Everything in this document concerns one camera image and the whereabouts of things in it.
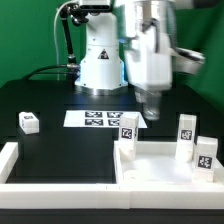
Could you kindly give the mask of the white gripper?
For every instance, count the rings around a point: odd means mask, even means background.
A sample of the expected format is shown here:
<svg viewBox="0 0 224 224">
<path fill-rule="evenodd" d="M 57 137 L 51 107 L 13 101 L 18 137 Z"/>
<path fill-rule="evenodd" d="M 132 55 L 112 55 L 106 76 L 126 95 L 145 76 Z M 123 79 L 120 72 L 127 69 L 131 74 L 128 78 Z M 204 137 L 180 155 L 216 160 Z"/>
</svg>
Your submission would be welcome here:
<svg viewBox="0 0 224 224">
<path fill-rule="evenodd" d="M 135 98 L 143 103 L 144 117 L 154 121 L 160 118 L 162 94 L 156 91 L 169 90 L 172 84 L 170 40 L 160 30 L 157 19 L 138 24 L 135 35 L 127 39 L 125 62 L 130 84 L 138 87 Z"/>
</svg>

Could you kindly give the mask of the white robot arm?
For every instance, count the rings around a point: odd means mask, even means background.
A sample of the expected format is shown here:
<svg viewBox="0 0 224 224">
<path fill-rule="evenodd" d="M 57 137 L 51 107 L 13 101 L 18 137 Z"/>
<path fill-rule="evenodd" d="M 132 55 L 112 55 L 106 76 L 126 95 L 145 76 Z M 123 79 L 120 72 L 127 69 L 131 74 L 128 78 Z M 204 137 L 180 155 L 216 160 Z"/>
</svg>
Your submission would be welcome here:
<svg viewBox="0 0 224 224">
<path fill-rule="evenodd" d="M 144 116 L 157 120 L 162 93 L 172 73 L 195 74 L 204 56 L 179 48 L 175 0 L 69 0 L 58 9 L 63 20 L 86 26 L 86 54 L 77 64 L 75 85 L 94 95 L 129 85 Z"/>
</svg>

